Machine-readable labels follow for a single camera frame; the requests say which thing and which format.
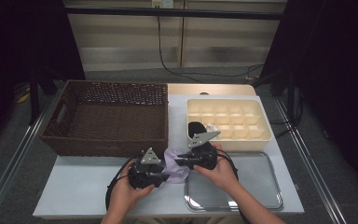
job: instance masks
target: white plastic container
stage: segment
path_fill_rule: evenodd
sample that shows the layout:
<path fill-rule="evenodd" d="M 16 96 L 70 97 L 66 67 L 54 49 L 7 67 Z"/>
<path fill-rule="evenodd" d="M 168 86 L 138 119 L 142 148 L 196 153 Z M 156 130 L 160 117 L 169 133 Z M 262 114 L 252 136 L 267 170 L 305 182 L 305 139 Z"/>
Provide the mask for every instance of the white plastic container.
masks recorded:
<path fill-rule="evenodd" d="M 220 130 L 210 142 L 226 151 L 263 151 L 272 139 L 266 113 L 256 100 L 189 99 L 187 123 L 191 121 Z"/>

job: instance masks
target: white table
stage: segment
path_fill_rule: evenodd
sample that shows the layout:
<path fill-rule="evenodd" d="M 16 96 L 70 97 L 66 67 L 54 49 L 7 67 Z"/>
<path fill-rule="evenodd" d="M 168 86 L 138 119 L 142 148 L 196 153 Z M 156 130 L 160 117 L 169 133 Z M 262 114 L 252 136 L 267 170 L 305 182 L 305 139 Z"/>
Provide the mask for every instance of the white table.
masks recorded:
<path fill-rule="evenodd" d="M 186 100 L 188 98 L 239 98 L 254 99 L 246 95 L 169 95 L 169 147 L 183 152 L 186 146 Z M 278 213 L 303 213 L 296 188 L 289 175 L 276 139 L 266 145 L 266 152 L 273 164 L 282 192 L 283 209 Z M 35 217 L 42 218 L 95 218 L 105 214 L 106 186 L 126 159 L 58 157 L 48 183 L 34 210 Z M 185 184 L 163 183 L 143 198 L 128 217 L 202 217 L 232 215 L 235 212 L 191 212 L 184 199 Z"/>

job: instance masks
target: right hand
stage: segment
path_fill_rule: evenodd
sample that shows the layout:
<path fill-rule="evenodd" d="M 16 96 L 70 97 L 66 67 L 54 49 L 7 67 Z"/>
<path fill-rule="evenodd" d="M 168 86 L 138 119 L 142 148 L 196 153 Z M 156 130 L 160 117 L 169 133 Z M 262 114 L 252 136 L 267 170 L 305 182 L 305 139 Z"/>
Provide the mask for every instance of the right hand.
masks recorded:
<path fill-rule="evenodd" d="M 222 149 L 220 144 L 213 145 L 216 149 Z M 237 177 L 232 171 L 230 163 L 221 157 L 217 157 L 217 164 L 213 170 L 205 169 L 201 166 L 194 165 L 194 170 L 210 179 L 218 188 L 227 191 L 234 185 L 239 184 Z"/>

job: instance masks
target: left hand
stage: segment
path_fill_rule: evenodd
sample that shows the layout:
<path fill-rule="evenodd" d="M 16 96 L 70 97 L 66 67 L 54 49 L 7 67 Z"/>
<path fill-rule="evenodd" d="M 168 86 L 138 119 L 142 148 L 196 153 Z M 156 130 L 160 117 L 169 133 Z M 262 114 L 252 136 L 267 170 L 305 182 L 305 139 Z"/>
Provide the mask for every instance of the left hand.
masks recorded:
<path fill-rule="evenodd" d="M 129 169 L 132 162 L 129 162 L 127 166 L 123 169 L 120 176 L 128 175 Z M 144 189 L 134 189 L 129 182 L 127 176 L 118 180 L 115 184 L 115 187 L 112 189 L 110 195 L 110 204 L 109 209 L 106 213 L 106 216 L 103 218 L 103 223 L 105 220 L 123 220 L 128 212 L 136 205 L 136 203 L 148 195 L 154 188 L 154 185 L 147 186 Z"/>

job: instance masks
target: beige wall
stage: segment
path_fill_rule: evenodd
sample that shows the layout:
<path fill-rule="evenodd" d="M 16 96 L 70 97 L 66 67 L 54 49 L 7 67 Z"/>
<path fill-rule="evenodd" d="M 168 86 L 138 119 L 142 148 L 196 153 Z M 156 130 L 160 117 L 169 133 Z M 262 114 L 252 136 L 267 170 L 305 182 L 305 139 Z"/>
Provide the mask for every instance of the beige wall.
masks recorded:
<path fill-rule="evenodd" d="M 151 0 L 72 1 L 66 5 L 151 7 Z M 284 0 L 174 1 L 175 8 L 282 12 Z M 69 15 L 86 71 L 162 67 L 156 17 Z M 263 63 L 278 21 L 161 18 L 161 51 L 169 67 Z"/>

